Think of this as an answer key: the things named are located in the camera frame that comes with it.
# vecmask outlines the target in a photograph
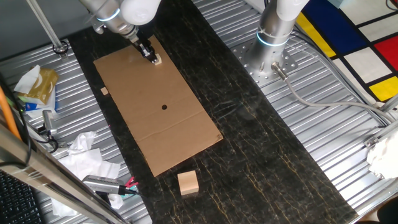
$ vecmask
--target small wooden block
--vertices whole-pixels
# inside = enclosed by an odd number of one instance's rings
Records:
[[[160,54],[155,54],[156,58],[157,58],[157,62],[155,63],[155,65],[160,65],[162,63],[162,58],[160,57]]]
[[[102,92],[103,95],[107,95],[109,93],[108,89],[106,87],[102,88],[101,92]]]
[[[197,173],[193,170],[178,174],[178,183],[180,184],[181,195],[191,194],[199,191]]]

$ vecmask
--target blue rectangle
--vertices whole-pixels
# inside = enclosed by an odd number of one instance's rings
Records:
[[[366,46],[366,42],[350,26],[348,21],[327,0],[310,0],[304,7],[304,14],[325,40],[340,54]]]

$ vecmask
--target metal slat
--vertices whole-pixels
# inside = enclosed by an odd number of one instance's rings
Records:
[[[200,9],[206,5],[204,16],[221,40],[231,50],[250,45],[255,38],[261,14],[246,5],[243,0],[234,1],[233,4],[243,4],[234,9],[219,7],[221,2],[210,2],[200,1],[195,4]],[[314,57],[319,57],[319,54],[308,49],[303,43],[297,43],[299,41],[292,37],[286,47],[286,51],[298,64],[297,70],[289,74],[297,93],[312,102],[358,101],[336,77],[337,72],[326,68]],[[297,102],[285,83],[279,79],[260,88],[326,176],[359,215],[398,192],[398,181],[380,180],[368,170],[368,150],[363,142],[380,128],[378,121],[367,111],[354,106],[308,107]]]
[[[59,75],[56,85],[58,111],[54,116],[58,132],[54,137],[59,141],[66,141],[68,146],[70,146],[78,134],[86,131],[96,131],[92,148],[100,148],[101,155],[105,161],[120,164],[121,168],[118,178],[127,182],[131,175],[83,71],[73,54],[73,49],[69,49],[68,56],[68,59],[60,60],[60,57],[52,51],[52,46],[46,46],[0,62],[0,72],[4,75],[7,84],[13,88],[21,76],[34,65],[54,69]],[[40,127],[43,124],[41,116],[34,119],[26,118],[35,127]],[[66,149],[59,149],[53,154],[57,159],[67,155]],[[50,198],[41,192],[37,196],[46,223],[66,224],[88,221],[83,215],[75,217],[54,216]],[[134,223],[152,223],[140,196],[125,197],[124,205],[118,212],[124,218],[132,218]]]

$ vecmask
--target black marble surface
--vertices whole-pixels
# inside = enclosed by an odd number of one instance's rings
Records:
[[[93,61],[129,43],[87,29],[68,37],[154,223],[347,223],[356,214],[191,1],[163,0],[154,33],[224,140],[154,177]],[[195,170],[199,194],[180,195]]]

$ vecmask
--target keyboard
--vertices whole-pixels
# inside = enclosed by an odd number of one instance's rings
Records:
[[[44,223],[32,188],[1,170],[0,223]]]

